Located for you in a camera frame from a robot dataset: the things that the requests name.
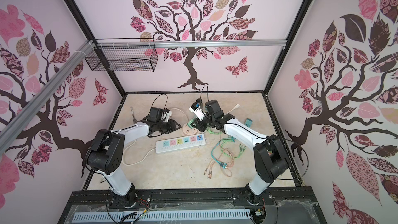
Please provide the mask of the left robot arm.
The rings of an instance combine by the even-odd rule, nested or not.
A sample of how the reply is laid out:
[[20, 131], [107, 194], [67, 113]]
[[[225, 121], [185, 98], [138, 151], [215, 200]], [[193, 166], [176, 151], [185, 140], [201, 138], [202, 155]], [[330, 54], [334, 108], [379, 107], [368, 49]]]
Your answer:
[[181, 124], [171, 115], [172, 111], [167, 108], [152, 107], [146, 117], [131, 127], [99, 130], [84, 158], [85, 165], [94, 173], [102, 175], [115, 195], [126, 197], [134, 187], [120, 168], [125, 141], [151, 138], [154, 133], [170, 134], [181, 129]]

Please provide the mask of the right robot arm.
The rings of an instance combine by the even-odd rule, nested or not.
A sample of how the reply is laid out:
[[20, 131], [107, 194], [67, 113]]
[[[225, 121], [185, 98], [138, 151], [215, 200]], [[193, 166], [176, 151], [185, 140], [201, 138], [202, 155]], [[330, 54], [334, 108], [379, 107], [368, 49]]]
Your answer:
[[265, 192], [289, 169], [288, 155], [282, 140], [275, 135], [267, 136], [256, 132], [230, 113], [224, 113], [217, 100], [203, 104], [201, 99], [197, 99], [191, 105], [190, 112], [196, 115], [192, 125], [199, 131], [207, 128], [219, 130], [253, 150], [257, 174], [247, 187], [254, 196]]

